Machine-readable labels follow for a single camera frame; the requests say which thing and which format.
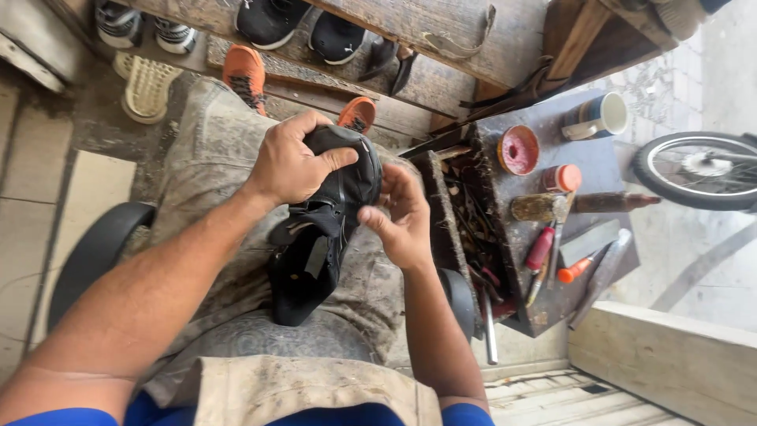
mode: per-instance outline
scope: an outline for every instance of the orange jar lid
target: orange jar lid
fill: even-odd
[[[581,169],[575,164],[566,164],[557,171],[556,179],[565,191],[575,191],[581,186]]]

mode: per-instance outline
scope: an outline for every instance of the wheel hub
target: wheel hub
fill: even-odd
[[[687,155],[681,166],[685,171],[699,176],[723,176],[734,168],[730,161],[708,158],[707,152]]]

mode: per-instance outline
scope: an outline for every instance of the orange sneaker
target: orange sneaker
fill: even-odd
[[[255,50],[243,45],[232,45],[223,62],[223,82],[245,101],[250,108],[266,116],[263,107],[263,83],[266,68]]]
[[[370,98],[361,96],[342,108],[336,125],[366,134],[376,118],[376,104]]]

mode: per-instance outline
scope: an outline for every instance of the mug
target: mug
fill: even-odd
[[[562,134],[570,140],[619,135],[628,126],[628,107],[618,93],[610,92],[573,108],[563,123]]]

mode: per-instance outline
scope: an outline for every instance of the whetstone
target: whetstone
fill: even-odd
[[[589,228],[559,248],[558,262],[565,268],[618,239],[620,222],[613,219]]]

